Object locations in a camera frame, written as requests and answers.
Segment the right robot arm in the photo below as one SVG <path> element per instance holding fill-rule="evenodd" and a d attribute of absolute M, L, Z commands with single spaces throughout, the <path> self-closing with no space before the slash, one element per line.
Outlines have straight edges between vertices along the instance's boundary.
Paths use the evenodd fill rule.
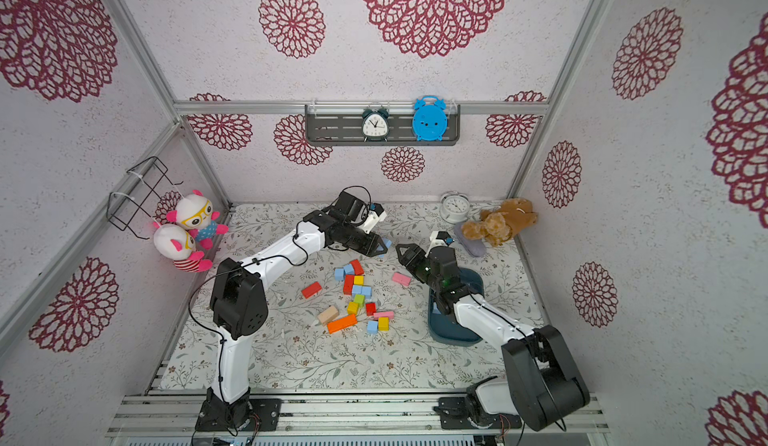
<path fill-rule="evenodd" d="M 449 246 L 396 246 L 399 263 L 433 295 L 440 315 L 472 331 L 501 354 L 504 373 L 468 387 L 459 409 L 440 406 L 448 417 L 479 428 L 513 416 L 540 431 L 587 406 L 588 390 L 564 337 L 551 325 L 524 324 L 493 306 L 461 278 Z"/>

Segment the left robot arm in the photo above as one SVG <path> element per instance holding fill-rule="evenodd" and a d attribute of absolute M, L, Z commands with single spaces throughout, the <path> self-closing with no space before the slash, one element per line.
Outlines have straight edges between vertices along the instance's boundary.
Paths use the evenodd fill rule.
<path fill-rule="evenodd" d="M 219 335 L 213 397 L 233 409 L 250 397 L 248 364 L 256 332 L 268 318 L 266 292 L 284 273 L 335 244 L 366 257 L 388 252 L 374 227 L 386 218 L 379 203 L 365 202 L 346 189 L 328 206 L 303 216 L 265 249 L 244 259 L 227 258 L 213 277 L 209 307 Z"/>

